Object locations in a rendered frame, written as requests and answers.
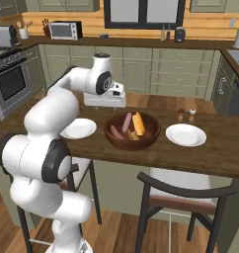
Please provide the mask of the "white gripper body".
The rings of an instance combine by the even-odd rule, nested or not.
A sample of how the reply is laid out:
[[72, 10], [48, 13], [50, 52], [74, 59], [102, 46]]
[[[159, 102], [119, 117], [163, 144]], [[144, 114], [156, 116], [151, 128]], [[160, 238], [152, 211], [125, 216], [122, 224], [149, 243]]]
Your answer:
[[84, 94], [84, 104], [91, 107], [125, 108], [126, 97], [122, 92], [106, 92], [103, 95]]

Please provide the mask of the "pink sausage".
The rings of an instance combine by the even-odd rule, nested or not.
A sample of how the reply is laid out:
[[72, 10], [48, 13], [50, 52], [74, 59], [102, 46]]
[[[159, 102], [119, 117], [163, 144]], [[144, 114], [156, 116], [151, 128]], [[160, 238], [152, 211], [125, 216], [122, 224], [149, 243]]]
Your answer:
[[114, 137], [118, 138], [118, 139], [125, 139], [117, 130], [117, 128], [115, 126], [111, 126], [111, 133]]
[[131, 118], [132, 118], [132, 114], [131, 113], [127, 113], [122, 125], [122, 132], [127, 132], [130, 122], [131, 122]]

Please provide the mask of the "white plate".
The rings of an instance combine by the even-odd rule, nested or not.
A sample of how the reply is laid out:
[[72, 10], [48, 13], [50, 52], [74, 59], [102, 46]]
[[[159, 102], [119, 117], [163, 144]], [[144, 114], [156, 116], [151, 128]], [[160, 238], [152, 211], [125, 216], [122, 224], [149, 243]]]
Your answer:
[[197, 126], [175, 124], [166, 128], [166, 136], [173, 143], [181, 146], [200, 146], [206, 141], [205, 132]]
[[80, 139], [92, 135], [97, 129], [95, 122], [89, 119], [75, 119], [60, 135], [70, 139]]

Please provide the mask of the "small orange bun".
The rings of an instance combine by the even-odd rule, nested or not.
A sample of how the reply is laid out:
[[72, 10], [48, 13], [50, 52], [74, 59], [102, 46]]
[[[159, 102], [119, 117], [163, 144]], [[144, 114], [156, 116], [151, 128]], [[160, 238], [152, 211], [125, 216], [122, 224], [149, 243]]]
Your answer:
[[137, 136], [135, 131], [130, 131], [130, 129], [127, 130], [127, 135], [130, 140], [139, 140], [139, 137]]

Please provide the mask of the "brown wooden bowl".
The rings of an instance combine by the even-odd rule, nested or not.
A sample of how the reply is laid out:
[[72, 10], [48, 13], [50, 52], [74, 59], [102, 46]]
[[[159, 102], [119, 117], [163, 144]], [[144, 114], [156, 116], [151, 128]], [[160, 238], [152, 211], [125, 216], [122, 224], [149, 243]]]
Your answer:
[[112, 115], [104, 123], [108, 141], [122, 150], [149, 147], [158, 138], [160, 130], [160, 123], [153, 116], [139, 112]]

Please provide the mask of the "green base cupboard run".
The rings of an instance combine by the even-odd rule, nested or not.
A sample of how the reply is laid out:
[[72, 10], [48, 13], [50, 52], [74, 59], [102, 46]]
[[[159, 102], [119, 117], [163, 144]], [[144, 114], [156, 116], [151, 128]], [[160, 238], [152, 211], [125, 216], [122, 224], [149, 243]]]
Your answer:
[[209, 99], [220, 53], [207, 49], [176, 49], [94, 45], [41, 44], [46, 81], [55, 81], [67, 67], [90, 68], [93, 55], [112, 58], [113, 77], [127, 93]]

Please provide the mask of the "white toaster oven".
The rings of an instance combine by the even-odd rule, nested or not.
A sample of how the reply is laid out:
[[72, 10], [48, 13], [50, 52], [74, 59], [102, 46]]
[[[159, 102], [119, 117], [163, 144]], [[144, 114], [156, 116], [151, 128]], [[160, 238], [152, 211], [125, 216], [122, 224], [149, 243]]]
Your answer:
[[78, 41], [83, 37], [80, 21], [54, 21], [48, 27], [53, 40]]

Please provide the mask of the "brown knife block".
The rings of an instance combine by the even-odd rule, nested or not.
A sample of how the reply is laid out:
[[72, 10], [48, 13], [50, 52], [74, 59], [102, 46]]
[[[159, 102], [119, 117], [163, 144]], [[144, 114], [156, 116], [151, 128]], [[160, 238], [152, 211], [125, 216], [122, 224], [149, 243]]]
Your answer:
[[48, 19], [43, 19], [42, 21], [42, 29], [43, 29], [43, 32], [44, 32], [44, 35], [46, 37], [49, 37], [50, 38], [50, 31], [49, 31], [49, 20]]

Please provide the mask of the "black-framed window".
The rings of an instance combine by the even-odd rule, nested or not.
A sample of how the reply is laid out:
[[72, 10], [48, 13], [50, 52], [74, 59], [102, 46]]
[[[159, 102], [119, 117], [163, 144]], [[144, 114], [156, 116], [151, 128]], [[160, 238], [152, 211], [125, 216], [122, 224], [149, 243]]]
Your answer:
[[107, 29], [176, 30], [186, 0], [104, 0]]

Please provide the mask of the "dark grey jar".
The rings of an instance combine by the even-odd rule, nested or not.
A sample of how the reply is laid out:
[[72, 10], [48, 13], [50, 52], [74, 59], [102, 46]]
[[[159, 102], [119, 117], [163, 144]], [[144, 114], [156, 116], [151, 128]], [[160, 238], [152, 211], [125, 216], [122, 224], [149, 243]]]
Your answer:
[[183, 27], [178, 27], [175, 30], [175, 37], [174, 41], [175, 42], [184, 42], [185, 41], [185, 36], [186, 36], [186, 31]]

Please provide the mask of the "steel oven with hob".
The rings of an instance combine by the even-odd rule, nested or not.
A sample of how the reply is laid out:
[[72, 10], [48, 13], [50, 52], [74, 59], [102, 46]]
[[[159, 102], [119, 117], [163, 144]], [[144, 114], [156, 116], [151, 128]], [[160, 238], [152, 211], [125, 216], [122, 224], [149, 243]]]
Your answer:
[[32, 95], [19, 48], [0, 47], [0, 120], [3, 121]]

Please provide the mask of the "white pot with utensils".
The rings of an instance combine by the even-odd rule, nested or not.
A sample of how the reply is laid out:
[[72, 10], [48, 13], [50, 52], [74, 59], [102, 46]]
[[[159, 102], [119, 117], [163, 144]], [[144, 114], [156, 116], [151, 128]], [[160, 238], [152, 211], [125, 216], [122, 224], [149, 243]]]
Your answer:
[[32, 21], [28, 21], [26, 24], [22, 25], [21, 22], [17, 22], [16, 25], [19, 29], [20, 38], [22, 40], [27, 40], [29, 38], [28, 28], [33, 24]]

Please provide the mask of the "silver coffee machine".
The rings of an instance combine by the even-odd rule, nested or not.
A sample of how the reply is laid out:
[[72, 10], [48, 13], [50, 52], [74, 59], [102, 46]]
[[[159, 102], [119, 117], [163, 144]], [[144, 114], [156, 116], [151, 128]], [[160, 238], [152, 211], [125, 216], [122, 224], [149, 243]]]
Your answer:
[[11, 26], [0, 26], [0, 46], [15, 47], [20, 45], [17, 39], [17, 30]]

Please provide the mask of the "dark dishwasher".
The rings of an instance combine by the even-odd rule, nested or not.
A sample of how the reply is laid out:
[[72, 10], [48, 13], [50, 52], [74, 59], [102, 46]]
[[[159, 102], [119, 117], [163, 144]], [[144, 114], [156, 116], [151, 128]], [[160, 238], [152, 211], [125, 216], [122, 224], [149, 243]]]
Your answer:
[[226, 114], [229, 116], [239, 116], [239, 78], [234, 80], [235, 88], [231, 95]]

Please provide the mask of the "green wall cupboards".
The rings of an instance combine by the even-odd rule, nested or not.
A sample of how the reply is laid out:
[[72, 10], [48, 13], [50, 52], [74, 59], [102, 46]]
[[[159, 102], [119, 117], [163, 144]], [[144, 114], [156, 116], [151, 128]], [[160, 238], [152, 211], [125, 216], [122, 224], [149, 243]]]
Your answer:
[[191, 0], [190, 11], [196, 13], [239, 13], [239, 0]]
[[25, 12], [96, 12], [100, 0], [0, 0], [0, 14]]

